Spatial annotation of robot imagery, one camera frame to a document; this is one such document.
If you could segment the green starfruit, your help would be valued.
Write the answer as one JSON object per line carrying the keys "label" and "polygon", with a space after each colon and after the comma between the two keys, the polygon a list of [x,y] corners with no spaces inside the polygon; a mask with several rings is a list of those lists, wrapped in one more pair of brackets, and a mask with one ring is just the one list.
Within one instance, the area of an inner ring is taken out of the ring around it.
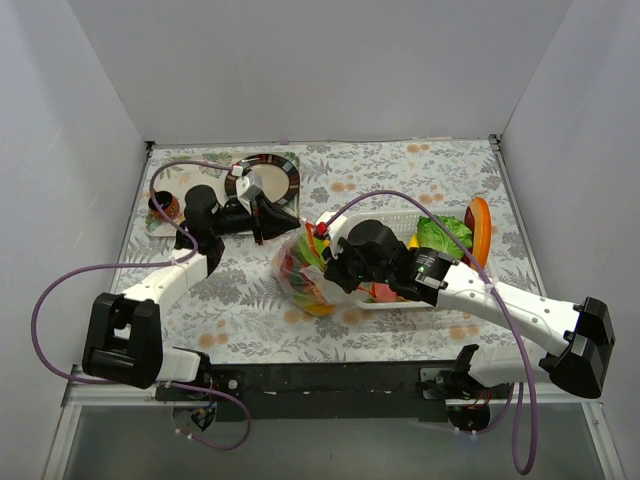
{"label": "green starfruit", "polygon": [[309,243],[307,235],[299,235],[296,240],[296,249],[299,257],[304,264],[315,265],[320,269],[326,267],[326,263],[322,256],[325,249],[323,242],[314,236],[311,236],[312,243]]}

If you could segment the clear zip bag orange zipper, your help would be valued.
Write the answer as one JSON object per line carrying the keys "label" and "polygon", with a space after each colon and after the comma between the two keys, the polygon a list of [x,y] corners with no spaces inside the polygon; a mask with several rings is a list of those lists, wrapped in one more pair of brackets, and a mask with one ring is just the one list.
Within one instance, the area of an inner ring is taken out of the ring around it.
{"label": "clear zip bag orange zipper", "polygon": [[346,304],[352,304],[355,301],[364,301],[369,298],[370,289],[368,284],[360,285],[358,289],[351,294],[346,294],[339,285],[325,279],[324,273],[327,269],[327,265],[324,269],[320,269],[315,265],[307,265],[307,267],[303,269],[305,275],[313,282],[312,290],[309,293],[294,291],[290,286],[286,285],[281,279],[279,267],[286,254],[297,257],[301,261],[299,252],[296,249],[296,240],[299,235],[307,235],[309,243],[312,243],[311,236],[313,236],[313,225],[309,222],[304,222],[302,227],[282,244],[271,261],[271,274],[277,280],[283,293],[290,301],[291,297],[294,295],[306,296],[318,302],[334,305],[337,308]]}

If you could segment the yellow green mango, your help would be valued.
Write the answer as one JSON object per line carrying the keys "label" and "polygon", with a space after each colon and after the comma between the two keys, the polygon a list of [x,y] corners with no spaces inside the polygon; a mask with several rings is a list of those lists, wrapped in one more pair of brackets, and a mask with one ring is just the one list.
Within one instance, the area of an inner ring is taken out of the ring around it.
{"label": "yellow green mango", "polygon": [[305,313],[316,318],[332,315],[336,309],[334,305],[318,302],[306,296],[294,295],[291,297],[291,302]]}

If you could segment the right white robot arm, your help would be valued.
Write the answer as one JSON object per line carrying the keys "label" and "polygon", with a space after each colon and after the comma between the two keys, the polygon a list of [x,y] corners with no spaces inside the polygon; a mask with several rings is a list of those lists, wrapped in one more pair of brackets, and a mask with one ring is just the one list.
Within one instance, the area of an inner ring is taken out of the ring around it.
{"label": "right white robot arm", "polygon": [[325,242],[325,279],[345,292],[381,283],[400,297],[468,313],[517,333],[511,347],[465,346],[439,379],[429,381],[453,397],[520,382],[548,382],[587,399],[601,396],[615,335],[607,305],[588,297],[575,304],[483,281],[477,271],[445,253],[409,248],[380,221],[349,226],[345,217],[319,224]]}

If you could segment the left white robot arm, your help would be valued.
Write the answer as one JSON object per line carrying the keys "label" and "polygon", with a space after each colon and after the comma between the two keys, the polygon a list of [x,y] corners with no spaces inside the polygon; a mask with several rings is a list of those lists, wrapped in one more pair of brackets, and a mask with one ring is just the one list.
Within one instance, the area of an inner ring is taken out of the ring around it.
{"label": "left white robot arm", "polygon": [[92,306],[82,368],[90,376],[141,389],[178,382],[193,400],[213,386],[207,355],[164,345],[161,317],[207,279],[224,253],[223,236],[250,232],[256,243],[300,226],[299,219],[252,189],[248,199],[218,202],[208,185],[185,195],[184,220],[167,266],[119,294],[103,293]]}

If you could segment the pink peach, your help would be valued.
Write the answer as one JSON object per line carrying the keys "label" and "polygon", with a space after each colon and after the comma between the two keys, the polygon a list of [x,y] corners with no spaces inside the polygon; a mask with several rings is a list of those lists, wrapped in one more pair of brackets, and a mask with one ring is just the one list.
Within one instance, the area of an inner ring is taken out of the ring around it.
{"label": "pink peach", "polygon": [[395,303],[398,301],[398,294],[388,284],[372,283],[371,298],[375,303]]}

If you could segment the white plastic basket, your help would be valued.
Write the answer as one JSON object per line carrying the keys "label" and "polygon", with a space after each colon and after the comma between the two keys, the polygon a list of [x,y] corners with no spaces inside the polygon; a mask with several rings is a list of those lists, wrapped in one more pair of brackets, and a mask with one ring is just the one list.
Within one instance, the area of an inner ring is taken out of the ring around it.
{"label": "white plastic basket", "polygon": [[[378,220],[389,227],[406,246],[414,233],[420,213],[417,211],[356,213],[349,217],[349,231],[365,220]],[[415,250],[415,299],[398,296],[395,303],[375,303],[371,298],[356,301],[365,310],[391,310],[415,308],[453,309],[487,318],[499,313],[497,302],[478,272],[463,261],[430,248]]]}

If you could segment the small brown clay cup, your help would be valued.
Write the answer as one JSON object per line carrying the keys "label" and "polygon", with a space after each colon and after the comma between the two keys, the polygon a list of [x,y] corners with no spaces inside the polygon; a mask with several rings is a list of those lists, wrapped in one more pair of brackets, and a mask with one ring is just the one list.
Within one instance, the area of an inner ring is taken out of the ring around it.
{"label": "small brown clay cup", "polygon": [[148,200],[150,215],[160,221],[166,217],[175,219],[180,213],[180,204],[176,196],[169,191],[156,191]]}

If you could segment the floral serving tray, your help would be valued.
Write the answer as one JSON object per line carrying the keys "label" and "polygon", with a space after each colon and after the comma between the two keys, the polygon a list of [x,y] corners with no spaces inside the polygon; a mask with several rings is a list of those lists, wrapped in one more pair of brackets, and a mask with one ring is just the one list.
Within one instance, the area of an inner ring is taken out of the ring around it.
{"label": "floral serving tray", "polygon": [[[186,162],[181,165],[177,163],[181,159],[179,156],[169,157],[166,159],[166,161],[168,163],[173,163],[174,165],[158,175],[154,182],[154,188],[156,191],[169,191],[178,198],[180,204],[180,213],[178,214],[176,219],[178,221],[181,221],[184,219],[185,195],[189,189],[196,185],[204,184],[212,187],[216,193],[218,201],[221,204],[225,204],[228,200],[235,196],[235,177],[230,175],[230,173],[227,171],[205,167],[203,165],[205,162],[233,165],[232,161],[234,159],[243,159],[256,153],[275,152],[240,153],[237,151],[222,151],[217,153],[203,153],[200,155],[186,155],[184,157]],[[284,154],[285,156],[291,156],[295,153],[280,152],[275,154]],[[285,206],[278,206],[282,207],[286,212],[297,216],[299,214],[299,194],[297,199],[290,204]]]}

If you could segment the striped rim ceramic plate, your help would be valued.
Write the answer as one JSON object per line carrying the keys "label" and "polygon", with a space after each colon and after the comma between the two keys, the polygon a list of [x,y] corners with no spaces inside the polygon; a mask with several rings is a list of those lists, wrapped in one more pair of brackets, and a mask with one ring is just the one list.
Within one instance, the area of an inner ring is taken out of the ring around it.
{"label": "striped rim ceramic plate", "polygon": [[285,156],[275,153],[256,153],[243,159],[234,159],[233,165],[240,165],[244,173],[253,172],[262,179],[268,200],[285,206],[297,199],[301,176],[299,159],[295,154]]}

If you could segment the floral tablecloth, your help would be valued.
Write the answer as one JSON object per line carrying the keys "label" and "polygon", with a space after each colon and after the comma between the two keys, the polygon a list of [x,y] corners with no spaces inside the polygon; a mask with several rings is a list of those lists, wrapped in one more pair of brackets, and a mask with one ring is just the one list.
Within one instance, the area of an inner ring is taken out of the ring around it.
{"label": "floral tablecloth", "polygon": [[[484,198],[492,215],[491,274],[539,292],[503,170],[486,140],[410,140],[277,145],[301,172],[299,209],[307,220],[352,199],[362,212],[432,212]],[[347,305],[315,318],[292,304],[272,277],[279,241],[228,237],[220,265],[161,318],[165,343],[225,363],[452,359],[468,344],[507,346],[510,331],[447,310],[364,310]]]}

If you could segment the orange papaya slice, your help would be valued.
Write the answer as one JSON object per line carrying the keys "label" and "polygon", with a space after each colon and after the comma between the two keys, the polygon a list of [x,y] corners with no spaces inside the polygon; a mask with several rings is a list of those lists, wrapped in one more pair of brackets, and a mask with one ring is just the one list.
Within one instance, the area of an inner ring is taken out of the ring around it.
{"label": "orange papaya slice", "polygon": [[485,268],[488,263],[492,241],[492,218],[487,201],[474,197],[466,208],[464,224],[471,230],[472,246],[470,252],[478,263]]}

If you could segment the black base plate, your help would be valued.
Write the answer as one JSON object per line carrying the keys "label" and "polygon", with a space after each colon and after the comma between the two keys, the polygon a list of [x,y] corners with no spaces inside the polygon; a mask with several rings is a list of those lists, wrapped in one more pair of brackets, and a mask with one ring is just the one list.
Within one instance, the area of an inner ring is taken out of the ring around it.
{"label": "black base plate", "polygon": [[448,420],[448,401],[485,410],[506,397],[455,371],[453,360],[214,364],[196,386],[241,401],[254,420],[406,418]]}

